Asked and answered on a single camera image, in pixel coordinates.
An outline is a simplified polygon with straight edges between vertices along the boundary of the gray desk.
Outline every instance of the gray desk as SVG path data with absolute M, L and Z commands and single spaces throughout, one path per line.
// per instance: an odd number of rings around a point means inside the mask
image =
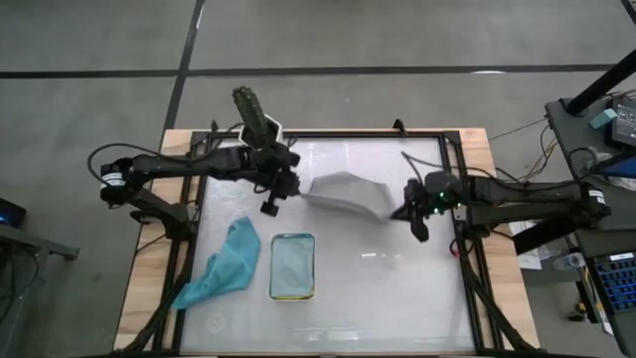
M 572 175 L 577 175 L 588 160 L 584 153 L 577 153 L 569 160 L 567 154 L 574 148 L 593 146 L 603 152 L 618 153 L 616 149 L 605 145 L 602 130 L 594 130 L 588 124 L 602 110 L 604 103 L 598 101 L 589 107 L 585 115 L 574 117 L 565 112 L 560 102 L 546 104 L 550 126 Z M 636 222 L 636 192 L 609 185 L 593 177 L 584 180 L 603 191 L 605 201 L 612 210 L 612 215 L 604 218 L 601 225 L 616 228 L 620 223 L 629 223 L 630 219 Z M 577 230 L 574 234 L 587 258 L 636 252 L 636 231 L 633 230 Z M 636 330 L 633 327 L 636 326 L 636 312 L 610 315 L 609 321 L 621 351 L 625 355 L 635 356 Z

